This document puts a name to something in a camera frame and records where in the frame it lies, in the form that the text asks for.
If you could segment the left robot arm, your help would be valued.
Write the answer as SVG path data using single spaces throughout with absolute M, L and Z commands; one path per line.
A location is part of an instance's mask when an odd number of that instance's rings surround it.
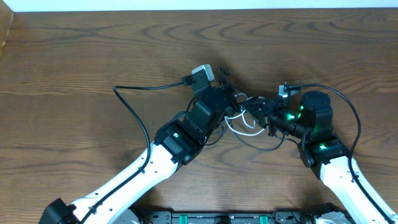
M 134 202 L 181 166 L 196 158 L 226 114 L 237 108 L 229 84 L 193 88 L 196 102 L 146 139 L 144 152 L 94 192 L 70 205 L 58 198 L 48 205 L 40 223 L 114 223 Z

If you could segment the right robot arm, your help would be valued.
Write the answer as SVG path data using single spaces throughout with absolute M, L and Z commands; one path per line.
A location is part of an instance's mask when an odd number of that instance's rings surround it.
M 355 223 L 397 223 L 397 214 L 360 171 L 353 148 L 333 132 L 330 97 L 308 91 L 298 111 L 288 109 L 288 100 L 288 95 L 253 97 L 241 106 L 259 126 L 268 128 L 270 135 L 280 131 L 301 140 L 302 162 L 337 196 Z

